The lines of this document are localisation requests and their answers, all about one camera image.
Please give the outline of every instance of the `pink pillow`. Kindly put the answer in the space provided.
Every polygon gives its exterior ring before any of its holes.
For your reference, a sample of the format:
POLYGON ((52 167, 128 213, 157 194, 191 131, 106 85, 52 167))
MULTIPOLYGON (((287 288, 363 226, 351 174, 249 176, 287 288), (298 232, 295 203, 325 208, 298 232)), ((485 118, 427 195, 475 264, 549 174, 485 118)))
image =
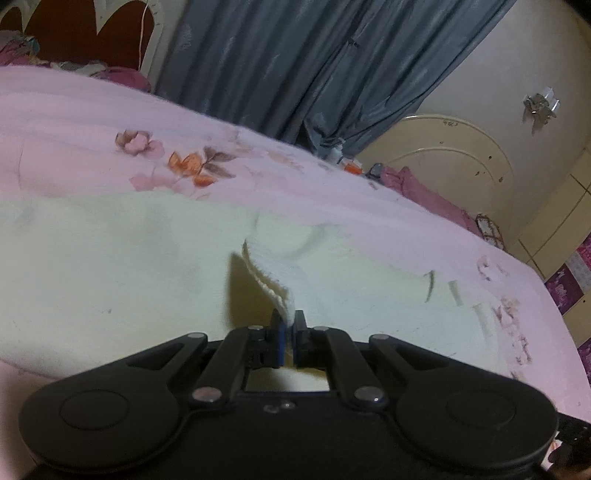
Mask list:
POLYGON ((476 222, 465 210, 447 201, 438 193, 429 190, 417 180, 410 168, 404 167, 402 170, 396 171, 385 166, 382 169, 380 178, 385 186, 425 207, 429 212, 446 218, 469 232, 482 237, 476 222))

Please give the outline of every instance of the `pink cloth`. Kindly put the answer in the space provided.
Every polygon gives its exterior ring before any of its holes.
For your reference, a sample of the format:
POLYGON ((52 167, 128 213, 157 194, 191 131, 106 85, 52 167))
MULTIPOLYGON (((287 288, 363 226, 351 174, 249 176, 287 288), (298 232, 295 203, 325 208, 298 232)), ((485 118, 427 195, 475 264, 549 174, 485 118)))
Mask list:
POLYGON ((392 167, 385 166, 382 169, 381 180, 384 186, 425 207, 429 212, 446 218, 482 238, 476 221, 468 215, 467 211, 429 190, 413 175, 410 168, 404 167, 396 171, 392 167))
POLYGON ((126 87, 135 88, 143 92, 149 92, 152 89, 152 86, 146 77, 137 70, 127 67, 107 67, 106 70, 93 76, 102 80, 119 83, 126 87))
MULTIPOLYGON (((499 341, 515 373, 559 410, 591 420, 591 390, 562 317, 537 274, 515 258, 390 189, 245 128, 109 82, 33 67, 0 69, 0 199, 154 188, 338 224, 378 261, 457 280, 496 309, 499 341), (115 137, 126 129, 152 133, 165 155, 125 153, 115 137), (193 169, 192 177, 167 167, 174 151, 176 168, 193 169), (201 160, 217 158, 223 170, 202 175, 199 158, 190 156, 195 152, 201 160)), ((0 480, 14 480, 31 465, 14 417, 26 393, 44 380, 0 367, 0 480)))

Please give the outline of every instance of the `blue curtain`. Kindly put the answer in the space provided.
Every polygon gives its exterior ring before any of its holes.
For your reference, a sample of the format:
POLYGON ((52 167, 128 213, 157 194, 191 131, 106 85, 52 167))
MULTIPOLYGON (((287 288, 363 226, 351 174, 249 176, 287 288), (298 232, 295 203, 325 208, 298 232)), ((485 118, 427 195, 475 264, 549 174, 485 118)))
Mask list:
POLYGON ((355 155, 423 99, 515 0, 192 1, 157 94, 318 155, 355 155))

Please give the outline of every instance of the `wall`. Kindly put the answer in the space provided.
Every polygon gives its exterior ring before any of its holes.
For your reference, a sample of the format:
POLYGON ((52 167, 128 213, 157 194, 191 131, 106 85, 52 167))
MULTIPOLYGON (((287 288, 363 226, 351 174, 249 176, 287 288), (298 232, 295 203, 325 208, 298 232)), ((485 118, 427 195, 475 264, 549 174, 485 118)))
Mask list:
POLYGON ((505 151, 515 174, 509 242, 568 175, 591 132, 591 50, 562 0, 518 0, 488 37, 424 101, 419 113, 473 122, 505 151), (523 100, 551 86, 558 118, 532 135, 523 100))
MULTIPOLYGON (((544 280, 552 276, 591 232, 591 144, 534 220, 508 248, 544 280)), ((591 293, 564 315, 577 346, 591 337, 591 293)))

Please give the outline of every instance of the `white cloth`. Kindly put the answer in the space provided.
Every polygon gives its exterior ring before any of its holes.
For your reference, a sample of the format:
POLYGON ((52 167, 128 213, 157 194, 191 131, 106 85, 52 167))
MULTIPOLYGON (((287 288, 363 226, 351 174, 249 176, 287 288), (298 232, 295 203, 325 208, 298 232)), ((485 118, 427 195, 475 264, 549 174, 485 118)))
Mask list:
POLYGON ((486 309, 370 260, 332 226, 161 192, 1 202, 0 225, 0 355, 32 372, 62 377, 191 331, 220 339, 268 322, 274 304, 245 248, 285 285, 274 291, 291 295, 288 318, 303 309, 355 340, 390 333, 506 373, 486 309))

